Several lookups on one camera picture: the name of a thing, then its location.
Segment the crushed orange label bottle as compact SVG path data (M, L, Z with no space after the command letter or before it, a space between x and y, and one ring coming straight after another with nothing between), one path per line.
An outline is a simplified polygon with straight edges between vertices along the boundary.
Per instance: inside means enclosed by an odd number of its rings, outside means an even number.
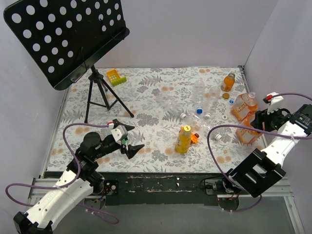
M255 96L255 92L243 93L234 101L232 113L239 121L243 121L258 110Z

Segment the gold bottle cap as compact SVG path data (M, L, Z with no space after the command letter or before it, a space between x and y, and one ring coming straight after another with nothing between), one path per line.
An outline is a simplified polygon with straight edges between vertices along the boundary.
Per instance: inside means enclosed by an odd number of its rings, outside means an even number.
M222 97L224 99L228 99L230 97L229 93L223 93Z

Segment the orange juice bottle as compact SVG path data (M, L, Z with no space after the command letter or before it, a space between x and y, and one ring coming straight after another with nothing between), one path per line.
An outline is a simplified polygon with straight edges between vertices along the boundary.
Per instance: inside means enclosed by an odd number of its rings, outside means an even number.
M229 73L223 80L223 83L221 85L221 89L224 92L229 92L231 91L233 85L235 83L235 74L234 73Z

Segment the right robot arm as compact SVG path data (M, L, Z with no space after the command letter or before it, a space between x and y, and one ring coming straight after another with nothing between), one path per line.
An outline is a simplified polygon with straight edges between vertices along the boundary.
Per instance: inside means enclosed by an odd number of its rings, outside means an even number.
M284 159L297 144L299 137L308 137L312 133L312 106L304 104L293 114L284 109L273 113L267 110L257 111L241 122L236 134L244 144L250 144L261 136L262 131L277 131L273 141L263 150L254 149L236 168L230 169L220 187L227 194L242 190L252 197L281 180L286 172L282 169Z

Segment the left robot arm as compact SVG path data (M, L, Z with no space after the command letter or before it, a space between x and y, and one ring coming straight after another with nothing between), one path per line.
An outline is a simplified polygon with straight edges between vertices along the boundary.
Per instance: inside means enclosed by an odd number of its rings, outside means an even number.
M80 146L72 152L73 160L52 187L42 187L47 193L25 212L18 212L13 220L19 234L51 234L59 222L76 206L98 215L101 211L81 203L89 195L104 198L117 192L118 183L106 181L96 171L97 159L120 151L132 159L143 145L128 144L128 133L134 127L117 119L103 126L110 134L101 139L97 132L87 133Z

